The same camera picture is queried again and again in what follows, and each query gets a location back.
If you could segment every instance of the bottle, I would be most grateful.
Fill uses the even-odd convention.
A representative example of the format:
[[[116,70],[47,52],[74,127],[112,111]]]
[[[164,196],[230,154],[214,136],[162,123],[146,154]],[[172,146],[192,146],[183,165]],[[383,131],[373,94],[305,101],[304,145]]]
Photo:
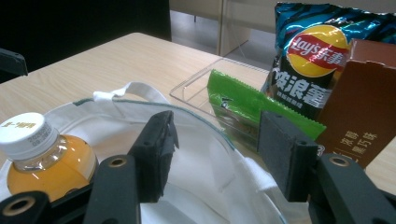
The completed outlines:
[[[11,194],[41,190],[52,202],[88,185],[97,167],[96,156],[85,141],[59,134],[38,113],[3,122],[0,149],[12,161],[7,175]]]

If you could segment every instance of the lay's logo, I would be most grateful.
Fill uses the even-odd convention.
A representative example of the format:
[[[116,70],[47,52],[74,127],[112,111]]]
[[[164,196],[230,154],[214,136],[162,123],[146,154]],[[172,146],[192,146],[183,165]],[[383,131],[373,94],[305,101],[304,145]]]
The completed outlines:
[[[287,57],[299,74],[322,77],[340,69],[347,53],[347,38],[340,29],[318,25],[305,29],[290,41]]]

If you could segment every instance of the orange liquid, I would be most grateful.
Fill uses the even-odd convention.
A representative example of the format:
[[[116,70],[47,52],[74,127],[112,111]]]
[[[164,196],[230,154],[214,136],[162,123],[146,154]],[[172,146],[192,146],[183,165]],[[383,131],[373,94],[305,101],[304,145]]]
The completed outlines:
[[[46,170],[18,171],[11,165],[7,184],[12,194],[41,190],[54,201],[62,198],[72,189],[82,188],[90,183],[96,166],[92,149],[83,140],[64,135],[67,150],[60,160]]]

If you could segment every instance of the bottle cap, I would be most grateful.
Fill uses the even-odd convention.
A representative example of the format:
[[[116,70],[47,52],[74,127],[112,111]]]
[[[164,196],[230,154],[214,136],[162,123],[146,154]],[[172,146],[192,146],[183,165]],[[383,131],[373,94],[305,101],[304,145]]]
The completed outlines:
[[[40,155],[55,143],[57,137],[58,131],[38,113],[20,114],[0,124],[0,149],[12,161]]]

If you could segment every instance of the brown box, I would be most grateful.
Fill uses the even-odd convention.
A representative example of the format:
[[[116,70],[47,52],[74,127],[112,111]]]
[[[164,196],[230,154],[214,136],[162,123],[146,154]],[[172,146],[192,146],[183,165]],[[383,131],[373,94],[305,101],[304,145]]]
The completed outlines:
[[[396,45],[353,39],[346,66],[319,114],[317,139],[366,167],[396,135]]]

